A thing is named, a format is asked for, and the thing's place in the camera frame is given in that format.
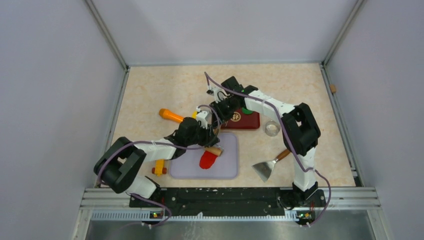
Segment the wooden dough roller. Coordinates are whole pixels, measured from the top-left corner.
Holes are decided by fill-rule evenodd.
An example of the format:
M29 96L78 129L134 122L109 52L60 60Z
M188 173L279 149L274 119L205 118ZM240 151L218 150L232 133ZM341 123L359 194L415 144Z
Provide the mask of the wooden dough roller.
M216 129L213 130L214 136L218 137L218 134L220 133L221 128L218 127ZM213 145L213 146L209 146L209 147L204 147L204 150L206 152L209 152L217 157L220 157L223 153L223 148L218 146L217 144Z

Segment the red dough lump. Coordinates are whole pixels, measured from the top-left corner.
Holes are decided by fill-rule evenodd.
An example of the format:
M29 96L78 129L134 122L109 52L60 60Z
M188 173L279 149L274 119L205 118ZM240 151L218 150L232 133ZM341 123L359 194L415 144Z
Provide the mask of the red dough lump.
M217 158L218 156L214 153L205 151L200 158L199 167L204 170L210 169L214 165Z

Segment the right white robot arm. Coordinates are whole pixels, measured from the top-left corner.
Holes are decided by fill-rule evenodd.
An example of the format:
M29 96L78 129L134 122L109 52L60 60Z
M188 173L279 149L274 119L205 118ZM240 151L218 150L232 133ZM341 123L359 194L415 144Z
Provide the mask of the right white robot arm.
M276 100L255 86L243 87L233 76L218 84L207 75L206 81L207 93L214 97L220 120L227 120L229 114L245 108L279 123L284 145L295 159L293 200L299 206L307 206L318 189L315 153L321 136L321 130L309 105L293 105Z

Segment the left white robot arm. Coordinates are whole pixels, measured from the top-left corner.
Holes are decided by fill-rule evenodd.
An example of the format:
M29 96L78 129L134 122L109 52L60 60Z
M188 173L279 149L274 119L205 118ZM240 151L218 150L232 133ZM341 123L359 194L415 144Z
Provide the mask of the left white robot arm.
M213 120L206 128L192 117L185 117L171 135L156 141L130 141L119 137L94 165L93 171L102 184L115 193L124 192L141 196L149 207L160 202L159 184L147 176L140 176L143 163L156 160L174 160L187 151L217 144L220 120Z

